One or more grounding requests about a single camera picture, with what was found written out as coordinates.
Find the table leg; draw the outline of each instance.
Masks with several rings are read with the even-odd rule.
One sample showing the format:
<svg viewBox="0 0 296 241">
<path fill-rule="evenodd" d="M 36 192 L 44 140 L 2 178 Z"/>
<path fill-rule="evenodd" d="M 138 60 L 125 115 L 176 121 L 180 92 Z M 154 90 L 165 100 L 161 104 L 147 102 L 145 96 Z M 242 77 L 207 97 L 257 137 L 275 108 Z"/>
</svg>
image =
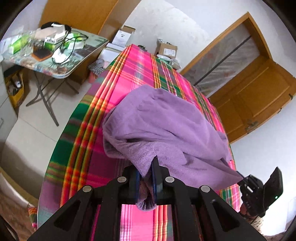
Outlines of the table leg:
<svg viewBox="0 0 296 241">
<path fill-rule="evenodd" d="M 35 71 L 34 71 L 34 75 L 35 75 L 36 80 L 37 80 L 36 85 L 37 85 L 37 88 L 38 88 L 38 92 L 37 92 L 36 97 L 33 100 L 31 100 L 28 104 L 26 104 L 26 106 L 29 106 L 29 105 L 33 104 L 35 102 L 35 100 L 38 98 L 38 96 L 41 95 L 41 98 L 43 100 L 43 103 L 44 103 L 45 107 L 47 108 L 48 113 L 52 117 L 55 124 L 57 126 L 59 126 L 59 123 L 58 123 L 58 121 L 57 121 L 57 119 L 56 119 L 56 117 L 54 115 L 54 112 L 52 111 L 51 107 L 48 105 L 48 103 L 47 103 L 47 101 L 46 101 L 46 99 L 44 97 L 44 94 L 42 93 L 41 87 L 42 87 L 42 84 L 43 84 L 43 81 L 44 81 L 44 74 L 42 75 L 42 80 L 41 81 L 39 81 Z"/>
<path fill-rule="evenodd" d="M 76 90 L 69 82 L 67 79 L 65 79 L 65 83 L 76 93 L 79 94 L 78 90 Z"/>
<path fill-rule="evenodd" d="M 37 78 L 37 75 L 36 75 L 36 72 L 35 71 L 34 71 L 34 75 L 35 75 L 36 80 L 37 80 L 36 85 L 37 85 L 38 91 L 37 91 L 37 95 L 29 103 L 26 104 L 27 107 L 30 106 L 30 105 L 32 105 L 32 104 L 34 104 L 35 103 L 35 100 L 39 97 L 39 95 L 40 95 L 39 88 L 41 89 L 42 83 L 44 81 L 44 75 L 42 75 L 41 83 L 39 83 L 39 79 Z"/>
</svg>

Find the white wall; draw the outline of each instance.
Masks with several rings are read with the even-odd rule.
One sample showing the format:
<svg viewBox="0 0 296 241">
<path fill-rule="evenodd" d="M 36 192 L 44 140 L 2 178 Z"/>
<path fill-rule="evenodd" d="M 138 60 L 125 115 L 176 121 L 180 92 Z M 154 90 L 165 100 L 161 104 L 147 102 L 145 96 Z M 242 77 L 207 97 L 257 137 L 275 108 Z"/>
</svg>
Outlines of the white wall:
<svg viewBox="0 0 296 241">
<path fill-rule="evenodd" d="M 167 0 L 183 11 L 214 40 L 247 11 L 250 12 L 275 62 L 296 76 L 296 43 L 279 17 L 261 0 Z M 263 232 L 273 235 L 285 229 L 288 203 L 296 196 L 296 100 L 267 123 L 231 145 L 237 169 L 263 182 L 276 166 L 282 170 L 283 195 L 264 218 Z M 290 207 L 295 215 L 296 207 Z"/>
<path fill-rule="evenodd" d="M 46 3 L 47 0 L 33 0 L 30 2 L 14 19 L 3 38 L 11 37 L 14 30 L 22 26 L 24 27 L 24 30 L 37 29 Z"/>
<path fill-rule="evenodd" d="M 182 68 L 209 43 L 205 30 L 164 0 L 142 0 L 125 25 L 136 29 L 129 43 L 143 45 L 151 54 L 158 38 L 177 46 L 176 59 Z"/>
</svg>

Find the grey cloth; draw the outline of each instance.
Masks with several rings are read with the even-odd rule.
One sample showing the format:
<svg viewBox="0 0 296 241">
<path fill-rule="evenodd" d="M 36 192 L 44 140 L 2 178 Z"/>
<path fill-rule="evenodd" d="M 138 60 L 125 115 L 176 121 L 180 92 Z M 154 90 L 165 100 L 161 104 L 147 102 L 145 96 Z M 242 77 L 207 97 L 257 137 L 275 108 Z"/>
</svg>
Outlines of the grey cloth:
<svg viewBox="0 0 296 241">
<path fill-rule="evenodd" d="M 105 61 L 101 58 L 98 58 L 95 62 L 89 65 L 89 70 L 92 71 L 95 75 L 100 75 L 105 69 L 104 67 Z"/>
<path fill-rule="evenodd" d="M 105 117 L 103 136 L 107 156 L 130 160 L 144 177 L 137 204 L 142 210 L 155 207 L 147 174 L 155 156 L 188 186 L 220 190 L 242 180 L 227 164 L 225 134 L 195 105 L 163 89 L 142 85 L 131 91 Z"/>
</svg>

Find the plaid tablecloth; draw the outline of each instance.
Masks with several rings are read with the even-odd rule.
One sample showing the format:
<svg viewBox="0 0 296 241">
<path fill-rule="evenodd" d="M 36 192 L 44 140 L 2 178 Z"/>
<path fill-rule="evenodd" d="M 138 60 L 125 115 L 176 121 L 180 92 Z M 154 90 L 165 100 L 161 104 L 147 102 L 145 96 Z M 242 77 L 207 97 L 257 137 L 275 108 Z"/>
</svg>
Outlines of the plaid tablecloth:
<svg viewBox="0 0 296 241">
<path fill-rule="evenodd" d="M 120 176 L 128 161 L 112 159 L 103 149 L 102 120 L 130 91 L 142 84 L 163 88 L 193 103 L 224 132 L 216 109 L 175 70 L 135 45 L 126 48 L 100 75 L 79 103 L 54 149 L 38 207 L 38 227 L 82 186 L 99 187 Z M 230 167 L 235 169 L 234 161 Z M 218 192 L 236 211 L 237 185 Z M 173 240 L 170 205 L 151 212 L 123 205 L 120 240 Z"/>
</svg>

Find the white box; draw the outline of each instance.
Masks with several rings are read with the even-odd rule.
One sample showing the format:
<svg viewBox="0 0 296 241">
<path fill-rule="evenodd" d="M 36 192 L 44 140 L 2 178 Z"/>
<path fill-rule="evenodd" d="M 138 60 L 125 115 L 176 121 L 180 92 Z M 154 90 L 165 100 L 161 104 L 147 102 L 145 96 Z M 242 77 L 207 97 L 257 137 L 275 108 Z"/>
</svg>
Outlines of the white box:
<svg viewBox="0 0 296 241">
<path fill-rule="evenodd" d="M 45 37 L 44 42 L 50 44 L 57 44 L 61 42 L 66 36 L 65 25 L 52 24 L 54 33 Z"/>
<path fill-rule="evenodd" d="M 132 35 L 132 33 L 135 31 L 135 28 L 123 26 L 115 35 L 112 43 L 121 47 L 125 47 L 128 39 Z"/>
</svg>

